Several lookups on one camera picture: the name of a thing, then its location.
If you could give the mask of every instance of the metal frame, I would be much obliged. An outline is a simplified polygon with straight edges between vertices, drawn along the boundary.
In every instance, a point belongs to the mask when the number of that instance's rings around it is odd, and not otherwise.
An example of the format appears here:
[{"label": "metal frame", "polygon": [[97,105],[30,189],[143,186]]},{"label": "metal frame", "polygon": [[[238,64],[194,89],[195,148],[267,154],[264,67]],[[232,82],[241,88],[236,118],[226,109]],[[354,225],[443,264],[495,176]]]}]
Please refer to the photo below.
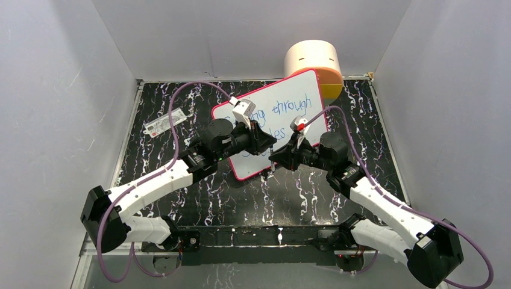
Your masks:
[{"label": "metal frame", "polygon": [[[403,185],[403,181],[402,181],[402,178],[401,178],[401,174],[400,174],[399,168],[397,166],[397,163],[395,161],[395,156],[394,156],[394,152],[392,150],[392,146],[391,146],[390,141],[389,141],[389,136],[388,136],[388,133],[387,133],[387,129],[386,129],[385,125],[384,125],[383,119],[381,118],[381,111],[380,111],[380,106],[378,104],[378,97],[377,97],[376,92],[374,90],[374,86],[372,84],[372,79],[368,75],[345,75],[343,77],[345,79],[349,79],[349,80],[360,79],[360,80],[368,80],[369,81],[369,86],[371,88],[372,98],[373,98],[373,100],[374,100],[374,102],[376,104],[378,115],[380,115],[381,125],[383,127],[383,131],[384,131],[385,137],[387,139],[387,144],[389,145],[389,150],[390,150],[390,154],[392,156],[392,161],[394,162],[394,166],[396,168],[396,172],[398,174],[398,178],[399,178],[400,183],[401,183],[401,188],[403,190],[403,195],[404,195],[406,203],[409,204],[409,198],[408,198],[408,195],[407,195],[407,193],[405,191],[405,188],[404,188],[404,185]],[[277,80],[279,80],[279,79],[275,79],[275,78],[274,79],[223,79],[223,78],[206,79],[206,81],[277,81]],[[128,121],[128,123],[129,123],[129,130],[127,131],[127,134],[126,134],[126,137],[125,137],[124,141],[122,142],[121,150],[119,152],[117,164],[116,164],[115,169],[114,169],[114,174],[112,176],[112,181],[111,181],[110,187],[114,187],[116,185],[116,183],[117,183],[117,178],[118,178],[119,172],[120,172],[121,167],[122,167],[122,162],[124,160],[124,155],[125,155],[126,147],[128,146],[128,142],[129,142],[129,139],[130,139],[131,128],[133,126],[133,123],[134,123],[134,120],[135,120],[135,117],[136,117],[137,109],[138,109],[138,106],[139,106],[139,103],[140,103],[140,98],[142,97],[143,87],[144,87],[144,85],[146,83],[157,83],[157,82],[169,82],[169,81],[143,81],[143,80],[139,80],[139,83],[137,85],[137,92],[136,92],[136,95],[135,95],[135,98],[134,98],[133,109],[131,111],[130,119]],[[187,82],[187,81],[183,80],[183,81],[171,81],[171,82]],[[124,243],[121,246],[119,246],[119,248],[117,248],[117,249],[115,249],[115,250],[113,250],[113,251],[111,251],[109,253],[106,253],[105,255],[127,256],[127,255],[129,255],[130,247],[131,247],[131,243]],[[135,248],[136,248],[136,251],[138,251],[139,254],[141,254],[141,255],[174,256],[174,257],[178,256],[177,252],[151,252],[151,253],[141,252],[140,251],[141,248],[142,248],[142,244],[141,243],[135,243]],[[355,250],[334,251],[334,253],[336,253],[336,254],[346,254],[346,255],[353,254],[354,252],[355,252]],[[373,250],[368,250],[368,251],[365,252],[365,254],[373,254],[373,253],[374,253]],[[78,260],[78,265],[77,265],[77,269],[75,271],[75,276],[74,276],[72,284],[71,284],[71,289],[82,289],[82,288],[84,288],[86,280],[87,280],[87,275],[89,273],[90,265],[91,265],[91,262],[92,262],[92,259],[93,259],[93,256],[96,256],[96,255],[97,255],[96,247],[92,243],[92,240],[90,239],[90,237],[88,235],[86,235],[84,243],[82,245],[82,249],[80,251],[80,258]]]}]

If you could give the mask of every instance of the white label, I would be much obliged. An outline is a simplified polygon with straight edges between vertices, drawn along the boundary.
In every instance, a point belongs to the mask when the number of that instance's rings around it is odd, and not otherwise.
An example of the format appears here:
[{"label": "white label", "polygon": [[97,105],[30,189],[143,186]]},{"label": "white label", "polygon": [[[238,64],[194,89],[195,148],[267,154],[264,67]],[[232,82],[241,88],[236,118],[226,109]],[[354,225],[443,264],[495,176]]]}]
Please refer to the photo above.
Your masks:
[{"label": "white label", "polygon": [[[184,115],[180,108],[176,108],[172,111],[172,123],[174,126],[185,120],[186,115]],[[158,135],[168,131],[171,128],[171,124],[169,123],[169,114],[164,114],[152,122],[144,124],[144,127],[144,134],[148,134],[152,138],[157,137]]]}]

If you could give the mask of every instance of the marble tabletop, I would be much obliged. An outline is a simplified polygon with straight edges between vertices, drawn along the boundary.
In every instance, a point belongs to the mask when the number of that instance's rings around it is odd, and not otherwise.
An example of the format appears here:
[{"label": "marble tabletop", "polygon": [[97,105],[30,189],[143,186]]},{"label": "marble tabletop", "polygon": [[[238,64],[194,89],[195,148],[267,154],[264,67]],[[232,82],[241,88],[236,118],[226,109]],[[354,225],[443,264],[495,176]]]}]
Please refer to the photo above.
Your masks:
[{"label": "marble tabletop", "polygon": [[[269,81],[216,82],[227,93],[240,96]],[[138,103],[135,120],[125,151],[118,185],[139,178],[171,160],[174,143],[170,131],[155,138],[143,133],[144,124],[164,115],[170,96],[182,83],[146,83]],[[332,103],[348,118],[357,151],[369,171],[389,192],[404,200],[380,117],[368,80],[346,80],[341,95]],[[176,126],[179,145],[184,148],[191,137],[211,121],[211,109],[224,101],[213,88],[196,85],[185,89],[174,103],[187,119]],[[328,128],[346,138],[337,111],[327,113]],[[238,181],[228,161],[218,171],[190,187],[169,193],[140,211],[143,216],[170,216],[180,226],[261,226],[332,225],[353,213],[375,217],[361,206],[335,192],[325,172],[300,166],[296,172],[278,168],[245,181]]]}]

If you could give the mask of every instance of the black and white marble surface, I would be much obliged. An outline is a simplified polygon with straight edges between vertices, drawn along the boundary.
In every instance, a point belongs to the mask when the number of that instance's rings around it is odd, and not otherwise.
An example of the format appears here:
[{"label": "black and white marble surface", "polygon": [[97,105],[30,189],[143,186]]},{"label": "black and white marble surface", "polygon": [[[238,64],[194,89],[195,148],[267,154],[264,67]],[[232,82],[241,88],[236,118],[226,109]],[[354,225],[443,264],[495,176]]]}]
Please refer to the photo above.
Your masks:
[{"label": "black and white marble surface", "polygon": [[[265,81],[216,82],[228,93],[240,96],[264,85]],[[143,133],[148,123],[168,111],[169,99],[181,83],[149,83],[143,87],[134,125],[126,148],[118,184],[139,178],[171,160],[174,143],[170,131],[151,138]],[[224,101],[213,88],[196,85],[185,89],[174,103],[187,115],[177,125],[180,147],[212,120],[211,109]],[[347,80],[345,89],[333,105],[340,106],[348,118],[357,151],[369,171],[389,192],[404,200],[398,176],[381,127],[369,82]],[[330,130],[346,131],[337,111],[328,112]],[[306,166],[296,172],[279,168],[245,181],[238,181],[228,161],[218,172],[197,184],[169,193],[140,212],[143,216],[171,216],[177,225],[331,225],[353,213],[374,219],[370,212],[346,200],[330,188],[325,173]]]}]

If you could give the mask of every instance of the floor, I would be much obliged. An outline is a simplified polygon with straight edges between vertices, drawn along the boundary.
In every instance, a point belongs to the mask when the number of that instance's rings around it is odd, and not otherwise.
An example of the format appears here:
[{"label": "floor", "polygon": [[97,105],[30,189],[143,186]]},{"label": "floor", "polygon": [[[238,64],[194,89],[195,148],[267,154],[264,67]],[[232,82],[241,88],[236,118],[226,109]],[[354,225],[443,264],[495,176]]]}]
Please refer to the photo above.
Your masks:
[{"label": "floor", "polygon": [[[219,82],[228,93],[243,95],[269,84],[267,81]],[[180,83],[147,83],[143,87],[130,139],[118,177],[118,184],[139,178],[171,160],[174,153],[167,131],[156,138],[143,133],[144,124],[168,110],[168,101]],[[177,97],[187,119],[177,125],[180,146],[206,127],[211,109],[221,102],[210,87],[185,89]],[[392,162],[369,81],[347,80],[345,89],[333,105],[348,116],[348,126],[369,171],[383,187],[401,200],[403,192]],[[328,113],[328,128],[346,134],[336,111]],[[370,212],[333,191],[325,173],[306,166],[296,172],[277,169],[251,179],[234,178],[228,161],[219,164],[218,172],[192,185],[170,193],[147,206],[144,216],[171,216],[177,225],[187,226],[260,226],[260,225],[331,225],[344,221],[353,213],[374,219]]]}]

